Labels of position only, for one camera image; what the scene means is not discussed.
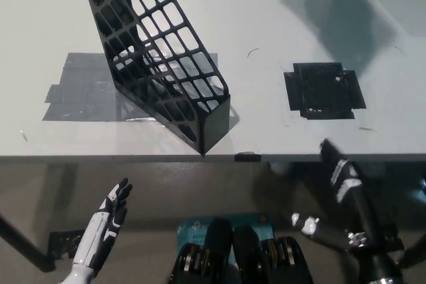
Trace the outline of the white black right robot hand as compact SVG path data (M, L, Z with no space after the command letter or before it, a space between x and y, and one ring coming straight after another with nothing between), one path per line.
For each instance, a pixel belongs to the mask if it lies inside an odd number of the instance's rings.
M404 249L393 225L381 225L352 161L330 140L320 144L321 161L328 170L327 185L336 204L353 217L354 229L340 229L313 216L294 212L292 227L312 241L339 251L392 252Z

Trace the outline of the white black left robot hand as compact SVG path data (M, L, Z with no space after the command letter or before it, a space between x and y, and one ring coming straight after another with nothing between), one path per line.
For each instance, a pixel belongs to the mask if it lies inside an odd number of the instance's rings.
M107 194L87 225L74 264L93 270L95 275L102 269L125 221L131 190L132 185L124 178Z

